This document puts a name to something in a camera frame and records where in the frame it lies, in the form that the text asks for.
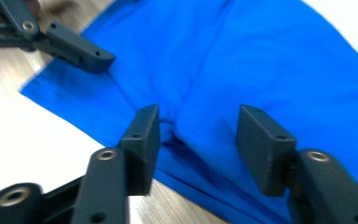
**blue fabric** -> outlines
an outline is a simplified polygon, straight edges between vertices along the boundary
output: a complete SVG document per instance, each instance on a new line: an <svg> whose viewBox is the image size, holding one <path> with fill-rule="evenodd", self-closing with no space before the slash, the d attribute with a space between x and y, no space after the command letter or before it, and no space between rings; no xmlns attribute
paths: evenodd
<svg viewBox="0 0 358 224"><path fill-rule="evenodd" d="M22 93L114 146L159 104L155 178L232 223L287 223L235 148L241 104L338 158L358 182L358 54L301 1L117 0L83 36L117 55L95 76L55 61Z"/></svg>

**blue cloth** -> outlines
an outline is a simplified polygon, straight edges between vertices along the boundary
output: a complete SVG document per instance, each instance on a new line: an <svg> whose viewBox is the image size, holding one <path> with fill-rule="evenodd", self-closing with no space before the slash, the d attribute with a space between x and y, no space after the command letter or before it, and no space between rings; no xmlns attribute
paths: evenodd
<svg viewBox="0 0 358 224"><path fill-rule="evenodd" d="M117 55L95 76L54 61L22 93L105 146L160 105L155 178L232 223L287 223L235 148L241 104L337 157L358 182L358 54L301 1L117 0L83 33Z"/></svg>

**blue t-shirt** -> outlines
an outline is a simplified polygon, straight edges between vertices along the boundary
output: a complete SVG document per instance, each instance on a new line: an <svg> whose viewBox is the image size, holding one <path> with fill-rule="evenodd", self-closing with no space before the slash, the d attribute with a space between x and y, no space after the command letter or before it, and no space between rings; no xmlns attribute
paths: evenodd
<svg viewBox="0 0 358 224"><path fill-rule="evenodd" d="M240 105L358 182L358 54L301 1L117 0L83 33L115 55L103 74L54 61L22 93L101 144L159 104L155 178L232 223L287 223L235 147Z"/></svg>

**wooden table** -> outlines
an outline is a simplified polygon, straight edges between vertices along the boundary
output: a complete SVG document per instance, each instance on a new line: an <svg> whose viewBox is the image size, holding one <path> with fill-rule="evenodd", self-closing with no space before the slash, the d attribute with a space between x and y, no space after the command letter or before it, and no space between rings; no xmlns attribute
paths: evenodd
<svg viewBox="0 0 358 224"><path fill-rule="evenodd" d="M80 32L112 0L63 1L64 7L54 7L51 0L40 2L42 28L58 20ZM348 15L346 10L358 6L358 2L307 2L327 15L358 49L358 8L351 14L352 26L348 16L341 15ZM102 148L68 122L19 94L19 88L50 60L40 52L0 49L0 189L20 182L38 183L44 191L55 189L85 174L90 155ZM226 223L158 181L154 181L150 197L131 197L130 202L131 223Z"/></svg>

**screw hole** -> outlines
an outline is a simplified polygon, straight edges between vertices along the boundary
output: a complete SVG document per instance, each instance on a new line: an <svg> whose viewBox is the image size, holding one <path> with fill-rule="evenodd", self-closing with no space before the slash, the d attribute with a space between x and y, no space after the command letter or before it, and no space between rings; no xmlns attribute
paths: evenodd
<svg viewBox="0 0 358 224"><path fill-rule="evenodd" d="M0 206L8 207L23 202L31 194L28 188L13 189L0 198Z"/></svg>
<svg viewBox="0 0 358 224"><path fill-rule="evenodd" d="M110 159L113 159L116 156L116 152L114 150L106 150L101 152L98 155L98 160L100 161L108 161Z"/></svg>
<svg viewBox="0 0 358 224"><path fill-rule="evenodd" d="M96 213L91 217L91 223L101 223L106 219L106 214L103 212Z"/></svg>
<svg viewBox="0 0 358 224"><path fill-rule="evenodd" d="M25 21L22 23L22 28L26 31L33 31L34 24L31 21Z"/></svg>
<svg viewBox="0 0 358 224"><path fill-rule="evenodd" d="M311 151L308 156L315 161L330 161L330 158L321 152Z"/></svg>

